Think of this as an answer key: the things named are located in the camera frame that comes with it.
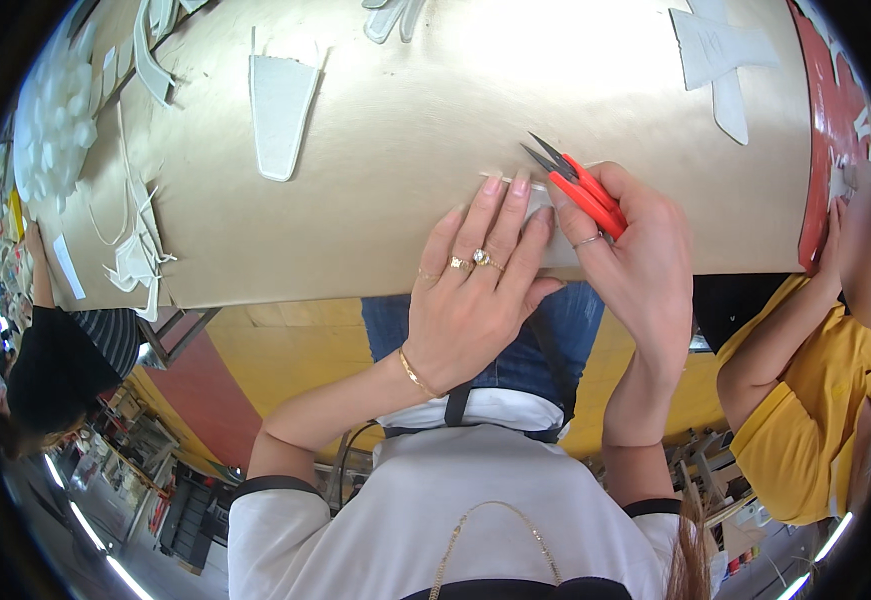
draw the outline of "ring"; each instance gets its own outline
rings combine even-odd
[[[438,275],[438,274],[432,274],[432,273],[430,273],[430,272],[427,273],[427,272],[425,272],[424,270],[422,270],[422,267],[419,267],[419,275],[418,275],[418,277],[419,277],[420,280],[422,280],[422,281],[424,281],[424,282],[427,282],[427,281],[428,281],[428,282],[438,282],[439,279],[442,277],[442,275],[441,275],[441,274],[439,274],[439,275]]]
[[[461,271],[465,271],[466,273],[472,272],[472,263],[468,260],[462,260],[461,258],[454,256],[452,257],[452,262],[449,263],[449,266],[453,269],[458,269]]]
[[[601,239],[601,237],[602,237],[602,232],[600,231],[597,236],[586,238],[586,239],[582,240],[581,242],[579,242],[578,244],[574,244],[572,246],[572,249],[575,250],[579,246],[585,246],[586,244],[591,244],[592,242],[595,242],[596,240]]]
[[[486,252],[481,247],[472,253],[472,260],[476,261],[476,264],[479,267],[484,267],[485,265],[489,265],[490,267],[495,267],[499,271],[505,273],[505,267],[502,267],[499,263],[492,260],[489,256],[489,253]]]

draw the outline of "woman's left hand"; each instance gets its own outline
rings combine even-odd
[[[519,171],[504,199],[502,192],[502,181],[491,176],[464,222],[464,206],[458,206],[435,226],[422,252],[403,352],[430,390],[444,393],[478,375],[515,340],[542,298],[565,285],[535,278],[552,233],[552,209],[533,215],[520,239],[528,171]],[[504,271],[477,265],[479,248]],[[453,258],[465,261],[463,268],[453,267]]]

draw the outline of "workbench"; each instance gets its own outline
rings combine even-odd
[[[780,60],[738,69],[746,146],[718,128],[710,86],[685,90],[671,7],[689,10],[661,0],[429,0],[411,43],[394,34],[378,45],[362,32],[357,0],[203,6],[154,52],[178,82],[170,108],[129,77],[99,112],[66,212],[28,205],[46,240],[65,234],[87,293],[75,300],[49,241],[56,300],[69,310],[145,304],[141,286],[124,294],[107,281],[115,246],[89,213],[111,239],[127,207],[117,101],[129,161],[158,188],[163,246],[178,258],[162,265],[160,305],[407,292],[429,230],[471,201],[483,173],[529,167],[544,180],[519,145],[531,130],[585,164],[620,162],[674,198],[694,232],[696,273],[801,271],[812,123],[789,7],[726,0],[728,23],[765,31]],[[106,23],[125,20],[102,19],[99,36],[123,39]],[[286,182],[256,167],[253,27],[259,54],[307,57],[317,42],[324,55]]]

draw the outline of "yellow shirt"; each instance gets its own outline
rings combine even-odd
[[[724,365],[757,324],[809,279],[793,274],[717,354]],[[871,399],[871,329],[836,302],[730,446],[765,509],[803,525],[844,516],[861,402]]]

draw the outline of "chain necklace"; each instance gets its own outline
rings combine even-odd
[[[455,529],[452,532],[452,539],[449,540],[449,547],[445,550],[445,556],[442,557],[442,562],[438,565],[438,570],[435,571],[435,583],[432,584],[431,592],[429,593],[429,600],[436,600],[438,595],[442,592],[442,580],[445,576],[445,567],[449,563],[449,557],[452,556],[453,548],[455,547],[455,541],[458,539],[458,534],[462,533],[462,526],[465,525],[465,522],[469,520],[469,515],[471,515],[476,509],[485,506],[486,504],[497,504],[499,506],[504,506],[508,510],[513,511],[515,514],[519,516],[522,522],[525,523],[525,526],[528,527],[528,530],[532,532],[535,536],[535,540],[539,543],[539,547],[542,549],[542,555],[546,557],[546,562],[549,563],[549,570],[552,572],[552,578],[555,580],[556,586],[562,585],[562,574],[559,573],[558,565],[555,564],[555,559],[552,558],[551,552],[549,552],[549,546],[546,546],[546,542],[542,539],[542,534],[539,533],[539,530],[532,524],[528,517],[525,514],[508,504],[507,502],[502,502],[501,500],[488,500],[486,502],[482,502],[480,504],[475,505],[471,509],[467,510],[465,515],[462,515],[462,518],[458,520],[458,525],[455,525]]]

